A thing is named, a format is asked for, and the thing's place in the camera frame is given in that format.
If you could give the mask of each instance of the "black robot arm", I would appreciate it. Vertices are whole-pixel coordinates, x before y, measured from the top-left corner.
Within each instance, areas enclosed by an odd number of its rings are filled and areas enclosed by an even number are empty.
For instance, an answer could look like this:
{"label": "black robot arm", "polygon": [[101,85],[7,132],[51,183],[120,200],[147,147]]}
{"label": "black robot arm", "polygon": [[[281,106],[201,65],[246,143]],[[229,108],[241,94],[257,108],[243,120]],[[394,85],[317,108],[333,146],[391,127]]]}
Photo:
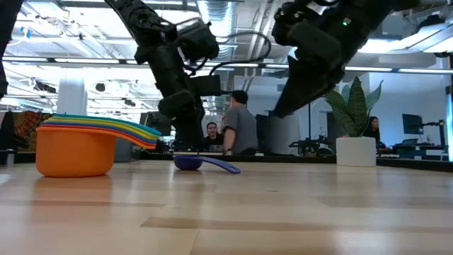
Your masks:
{"label": "black robot arm", "polygon": [[331,90],[346,64],[392,11],[420,0],[295,0],[275,14],[273,37],[296,47],[289,77],[274,113],[284,117]]}
{"label": "black robot arm", "polygon": [[148,62],[156,87],[162,93],[159,111],[172,119],[179,149],[202,149],[201,121],[205,114],[201,96],[220,96],[218,76],[190,78],[184,69],[190,62],[214,59],[219,54],[216,38],[199,18],[178,25],[159,15],[140,0],[105,0],[121,17],[135,39],[138,64]]}

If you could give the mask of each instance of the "plant leaf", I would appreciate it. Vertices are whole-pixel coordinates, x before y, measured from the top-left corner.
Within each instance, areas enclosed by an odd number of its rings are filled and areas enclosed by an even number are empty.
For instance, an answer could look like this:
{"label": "plant leaf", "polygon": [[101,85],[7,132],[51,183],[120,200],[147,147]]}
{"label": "plant leaf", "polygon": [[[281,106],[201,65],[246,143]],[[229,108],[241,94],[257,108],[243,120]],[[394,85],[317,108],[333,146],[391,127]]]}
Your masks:
{"label": "plant leaf", "polygon": [[346,110],[346,102],[337,91],[334,90],[329,91],[326,94],[326,101],[328,104],[332,106],[332,108]]}
{"label": "plant leaf", "polygon": [[355,77],[351,86],[347,110],[348,115],[351,117],[352,121],[356,124],[359,130],[367,127],[367,103],[365,102],[362,82],[357,77]]}
{"label": "plant leaf", "polygon": [[345,85],[341,89],[341,96],[343,97],[343,99],[345,100],[346,103],[348,103],[348,101],[349,101],[350,92],[351,92],[351,88],[348,85]]}
{"label": "plant leaf", "polygon": [[352,121],[352,118],[346,113],[346,111],[332,107],[333,117],[336,122],[347,132],[350,137],[359,137],[362,133],[358,126]]}
{"label": "plant leaf", "polygon": [[360,131],[360,136],[363,136],[363,133],[365,132],[365,130],[368,128],[368,125],[370,125],[371,123],[369,122],[369,117],[371,116],[371,110],[373,109],[373,106],[367,110],[367,119],[368,119],[368,123],[366,126],[364,126],[361,131]]}
{"label": "plant leaf", "polygon": [[368,111],[370,111],[373,108],[373,106],[377,103],[377,101],[381,97],[382,82],[384,82],[384,80],[382,80],[379,86],[372,93],[369,93],[365,98],[365,101],[367,102]]}

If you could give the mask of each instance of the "fluorescent light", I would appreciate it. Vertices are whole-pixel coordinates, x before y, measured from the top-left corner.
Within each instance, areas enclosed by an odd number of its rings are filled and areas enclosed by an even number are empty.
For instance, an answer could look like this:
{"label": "fluorescent light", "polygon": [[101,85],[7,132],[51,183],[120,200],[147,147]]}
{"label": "fluorescent light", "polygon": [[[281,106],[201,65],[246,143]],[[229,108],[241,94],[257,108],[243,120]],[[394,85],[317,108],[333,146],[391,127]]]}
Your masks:
{"label": "fluorescent light", "polygon": [[363,47],[358,50],[362,53],[384,53],[390,51],[395,42],[398,40],[381,40],[381,39],[369,39]]}
{"label": "fluorescent light", "polygon": [[17,102],[16,99],[14,98],[3,98],[0,100],[0,104],[5,105],[5,106],[19,106],[19,102]]}
{"label": "fluorescent light", "polygon": [[411,73],[411,74],[453,74],[453,70],[448,70],[448,69],[423,69],[423,68],[401,68],[398,70],[400,73]]}
{"label": "fluorescent light", "polygon": [[42,99],[42,98],[47,98],[47,99],[58,99],[58,96],[32,96],[32,95],[7,95],[4,98],[18,98],[18,99]]}
{"label": "fluorescent light", "polygon": [[440,30],[425,30],[416,33],[415,35],[408,36],[402,39],[399,42],[395,43],[395,47],[392,50],[405,50],[406,48],[410,48],[419,42],[423,41],[426,38],[429,38],[431,35],[436,34]]}
{"label": "fluorescent light", "polygon": [[236,64],[226,64],[224,67],[250,67],[250,68],[256,68],[258,67],[258,64],[252,64],[252,63],[236,63]]}
{"label": "fluorescent light", "polygon": [[387,67],[346,67],[346,71],[356,72],[390,72],[393,68]]}
{"label": "fluorescent light", "polygon": [[137,46],[137,43],[132,38],[127,38],[127,39],[105,39],[105,40],[99,40],[99,41],[102,42],[102,43],[109,43],[109,44],[135,45],[135,46]]}
{"label": "fluorescent light", "polygon": [[93,64],[118,64],[117,59],[55,59],[58,63],[93,63]]}
{"label": "fluorescent light", "polygon": [[[85,2],[93,2],[93,3],[98,3],[98,2],[104,2],[104,0],[61,0],[61,1],[85,1]],[[146,4],[174,4],[174,5],[181,5],[181,1],[153,1],[153,0],[142,0]],[[189,2],[187,4],[188,6],[196,6],[195,2]]]}
{"label": "fluorescent light", "polygon": [[3,57],[3,61],[47,62],[44,57]]}
{"label": "fluorescent light", "polygon": [[288,64],[266,64],[266,68],[270,69],[288,69]]}
{"label": "fluorescent light", "polygon": [[439,42],[438,44],[425,50],[425,52],[428,53],[453,52],[453,37],[450,37],[442,42]]}
{"label": "fluorescent light", "polygon": [[28,4],[30,4],[42,17],[64,17],[66,14],[60,7],[51,1],[29,1]]}

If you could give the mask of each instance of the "white pot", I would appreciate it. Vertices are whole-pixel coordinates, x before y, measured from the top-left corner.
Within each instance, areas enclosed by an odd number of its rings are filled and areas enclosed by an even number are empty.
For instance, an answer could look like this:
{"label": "white pot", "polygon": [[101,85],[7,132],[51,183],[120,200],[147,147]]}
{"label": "white pot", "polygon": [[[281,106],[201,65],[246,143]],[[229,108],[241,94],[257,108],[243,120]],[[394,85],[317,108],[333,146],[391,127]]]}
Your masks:
{"label": "white pot", "polygon": [[338,166],[376,166],[376,140],[371,137],[337,138]]}

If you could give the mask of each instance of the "exposed ductwork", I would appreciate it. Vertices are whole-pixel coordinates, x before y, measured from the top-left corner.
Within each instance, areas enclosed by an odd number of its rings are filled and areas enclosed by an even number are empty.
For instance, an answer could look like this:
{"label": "exposed ductwork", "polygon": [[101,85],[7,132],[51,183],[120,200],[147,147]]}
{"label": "exposed ductwork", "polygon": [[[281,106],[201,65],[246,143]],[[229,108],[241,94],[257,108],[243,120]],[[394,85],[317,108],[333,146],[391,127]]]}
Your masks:
{"label": "exposed ductwork", "polygon": [[[236,3],[231,1],[197,1],[204,22],[212,23],[211,31],[218,36],[217,42],[226,43],[227,35],[233,33],[234,9]],[[220,45],[218,61],[230,61],[233,56],[233,47]]]}

